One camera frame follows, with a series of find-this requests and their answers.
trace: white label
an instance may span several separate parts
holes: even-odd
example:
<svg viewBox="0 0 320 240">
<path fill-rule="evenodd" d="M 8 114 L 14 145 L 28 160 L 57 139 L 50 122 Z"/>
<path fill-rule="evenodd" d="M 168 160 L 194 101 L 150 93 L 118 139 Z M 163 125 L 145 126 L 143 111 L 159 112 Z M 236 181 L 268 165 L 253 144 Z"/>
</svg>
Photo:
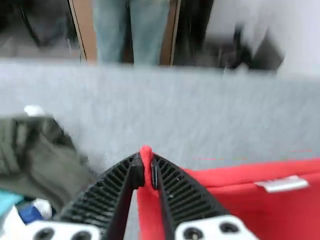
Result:
<svg viewBox="0 0 320 240">
<path fill-rule="evenodd" d="M 309 186 L 309 183 L 305 179 L 300 178 L 297 175 L 270 181 L 259 181 L 255 182 L 255 184 L 263 187 L 268 193 L 303 189 Z"/>
</svg>

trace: screw hole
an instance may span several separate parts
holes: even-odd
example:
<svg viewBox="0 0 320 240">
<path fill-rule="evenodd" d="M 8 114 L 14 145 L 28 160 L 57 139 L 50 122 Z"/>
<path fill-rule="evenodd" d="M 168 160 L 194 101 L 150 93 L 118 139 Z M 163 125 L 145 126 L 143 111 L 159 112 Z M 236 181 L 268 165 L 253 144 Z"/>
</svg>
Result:
<svg viewBox="0 0 320 240">
<path fill-rule="evenodd" d="M 54 235 L 54 230 L 52 228 L 44 228 L 38 231 L 33 238 L 34 240 L 50 240 Z"/>
<path fill-rule="evenodd" d="M 184 239 L 186 240 L 200 240 L 204 237 L 202 231 L 195 227 L 187 228 L 184 233 Z"/>
<path fill-rule="evenodd" d="M 225 234 L 239 232 L 239 228 L 236 225 L 234 225 L 233 223 L 230 223 L 230 222 L 222 223 L 220 225 L 220 229 Z"/>
<path fill-rule="evenodd" d="M 87 231 L 80 231 L 73 235 L 71 240 L 90 240 L 91 234 Z"/>
</svg>

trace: jeans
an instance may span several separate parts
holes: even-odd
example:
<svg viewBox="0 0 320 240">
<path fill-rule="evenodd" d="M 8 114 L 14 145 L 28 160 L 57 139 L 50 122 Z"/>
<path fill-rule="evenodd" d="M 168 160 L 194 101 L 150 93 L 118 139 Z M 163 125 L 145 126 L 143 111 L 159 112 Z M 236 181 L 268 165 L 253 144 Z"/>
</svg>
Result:
<svg viewBox="0 0 320 240">
<path fill-rule="evenodd" d="M 98 62 L 120 63 L 130 9 L 134 64 L 158 65 L 169 0 L 95 0 L 93 21 Z"/>
</svg>

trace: blue object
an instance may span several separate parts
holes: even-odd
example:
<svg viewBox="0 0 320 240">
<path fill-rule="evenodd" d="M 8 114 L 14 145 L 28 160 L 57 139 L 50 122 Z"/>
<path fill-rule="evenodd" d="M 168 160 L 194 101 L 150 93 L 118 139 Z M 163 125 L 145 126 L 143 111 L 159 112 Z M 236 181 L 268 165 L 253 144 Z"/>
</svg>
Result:
<svg viewBox="0 0 320 240">
<path fill-rule="evenodd" d="M 18 213 L 24 224 L 29 224 L 33 221 L 44 219 L 39 210 L 33 204 L 20 209 Z"/>
<path fill-rule="evenodd" d="M 21 195 L 0 189 L 0 217 L 23 199 Z"/>
</svg>

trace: teal cloth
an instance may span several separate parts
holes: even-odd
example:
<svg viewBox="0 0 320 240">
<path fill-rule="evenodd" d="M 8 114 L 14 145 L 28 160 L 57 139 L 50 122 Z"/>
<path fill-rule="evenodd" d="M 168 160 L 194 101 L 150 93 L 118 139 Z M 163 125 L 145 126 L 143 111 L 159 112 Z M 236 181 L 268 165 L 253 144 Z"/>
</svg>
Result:
<svg viewBox="0 0 320 240">
<path fill-rule="evenodd" d="M 21 195 L 0 189 L 0 217 L 23 199 Z"/>
</svg>

